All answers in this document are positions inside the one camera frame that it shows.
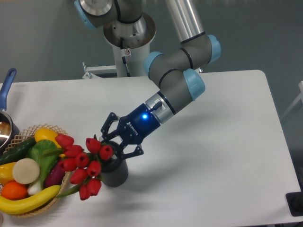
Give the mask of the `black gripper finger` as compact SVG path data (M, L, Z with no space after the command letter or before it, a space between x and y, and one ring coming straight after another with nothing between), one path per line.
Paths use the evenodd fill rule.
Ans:
M117 116L114 112L111 112L107 119L105 120L105 123L101 127L101 133L102 136L100 138L100 141L103 142L109 142L111 139L118 136L118 129L113 130L112 132L109 132L109 129L114 122L118 122L120 119L119 116Z
M125 149L122 146L115 142L115 158L125 160L128 158L133 158L137 156L141 156L144 154L144 150L142 149L141 144L135 146L132 152L125 153Z

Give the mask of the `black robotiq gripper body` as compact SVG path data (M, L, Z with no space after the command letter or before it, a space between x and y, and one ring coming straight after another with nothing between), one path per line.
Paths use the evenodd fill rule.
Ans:
M139 145L142 141L160 127L160 123L148 109L141 104L128 115L120 118L116 134L122 140L120 146Z

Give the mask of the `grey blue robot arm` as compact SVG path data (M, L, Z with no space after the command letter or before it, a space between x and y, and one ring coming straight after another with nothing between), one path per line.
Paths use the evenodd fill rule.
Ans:
M121 139L115 147L118 159L142 155L142 141L205 91L196 70L220 56L220 43L205 33L190 0L166 1L181 44L169 55L150 52L156 28L153 19L142 11L141 1L77 0L74 5L88 28L103 27L118 77L147 76L159 88L127 116L110 113L101 128L104 143Z

